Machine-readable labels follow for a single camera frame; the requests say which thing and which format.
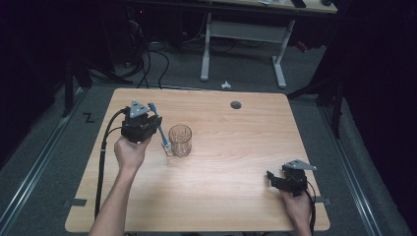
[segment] glass cup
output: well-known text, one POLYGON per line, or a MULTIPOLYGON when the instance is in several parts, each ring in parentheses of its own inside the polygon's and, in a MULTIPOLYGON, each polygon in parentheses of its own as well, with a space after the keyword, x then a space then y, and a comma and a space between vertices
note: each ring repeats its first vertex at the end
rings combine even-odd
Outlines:
POLYGON ((169 130, 171 151, 176 156, 187 156, 191 151, 191 129, 186 125, 176 125, 169 130))

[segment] desk leg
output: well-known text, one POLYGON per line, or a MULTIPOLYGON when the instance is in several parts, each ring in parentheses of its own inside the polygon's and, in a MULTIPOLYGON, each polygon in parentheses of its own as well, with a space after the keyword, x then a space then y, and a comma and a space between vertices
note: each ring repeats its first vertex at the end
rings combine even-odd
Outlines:
POLYGON ((203 55, 203 65, 202 65, 202 81, 207 81, 209 79, 209 38, 211 33, 211 13, 208 13, 208 22, 206 25, 206 47, 205 54, 203 55))
POLYGON ((286 82, 284 79, 284 75, 282 74, 281 59, 282 59, 282 56, 284 55, 289 37, 291 36, 292 29, 294 28, 294 24, 295 24, 294 20, 289 22, 288 27, 285 31, 282 43, 281 43, 281 47, 279 48, 278 55, 272 56, 273 68, 275 69, 275 75, 276 75, 276 79, 278 80, 278 86, 280 89, 286 88, 286 82))

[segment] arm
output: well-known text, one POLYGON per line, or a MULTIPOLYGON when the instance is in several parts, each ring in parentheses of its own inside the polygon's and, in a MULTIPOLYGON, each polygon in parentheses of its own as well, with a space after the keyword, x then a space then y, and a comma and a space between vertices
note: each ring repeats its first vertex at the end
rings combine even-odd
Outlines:
POLYGON ((130 190, 149 142, 150 138, 137 145, 121 137, 114 145, 119 173, 89 235, 123 235, 130 190))
POLYGON ((311 206, 309 197, 305 192, 299 197, 292 197, 290 193, 279 191, 285 200, 288 216, 291 218, 297 236, 311 236, 310 213, 311 206))

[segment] hand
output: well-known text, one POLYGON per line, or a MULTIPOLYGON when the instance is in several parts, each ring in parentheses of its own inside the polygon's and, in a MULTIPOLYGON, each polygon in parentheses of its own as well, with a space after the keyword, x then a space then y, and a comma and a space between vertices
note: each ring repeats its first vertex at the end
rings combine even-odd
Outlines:
POLYGON ((285 207, 288 216, 291 218, 294 224, 296 234, 311 235, 310 231, 310 213, 311 205, 310 199, 305 192, 302 192, 301 196, 292 197, 288 192, 281 191, 282 197, 285 201, 285 207))
POLYGON ((125 137, 120 139, 114 144, 114 152, 116 153, 117 160, 119 161, 120 172, 127 172, 136 174, 138 169, 142 166, 145 160, 145 151, 151 138, 135 144, 129 142, 125 137))

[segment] dark background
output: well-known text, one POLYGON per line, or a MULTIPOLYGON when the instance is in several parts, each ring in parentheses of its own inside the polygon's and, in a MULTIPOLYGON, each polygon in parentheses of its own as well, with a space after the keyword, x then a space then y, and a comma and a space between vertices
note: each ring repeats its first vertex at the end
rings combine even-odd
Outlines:
MULTIPOLYGON (((313 24, 326 23, 302 22, 291 43, 329 46, 312 83, 328 75, 340 79, 339 68, 333 65, 350 56, 348 73, 342 77, 343 95, 393 200, 416 234, 412 218, 417 211, 417 7, 415 1, 401 3, 338 1, 339 14, 366 22, 339 27, 336 35, 332 23, 329 31, 317 32, 311 30, 313 24)), ((129 60, 131 45, 121 31, 127 28, 117 24, 125 18, 124 6, 118 6, 0 1, 1 166, 36 117, 54 102, 71 56, 83 55, 109 71, 114 63, 129 60)), ((148 36, 178 47, 182 31, 193 34, 199 29, 195 23, 201 21, 196 19, 202 18, 202 13, 156 12, 147 9, 148 36)))

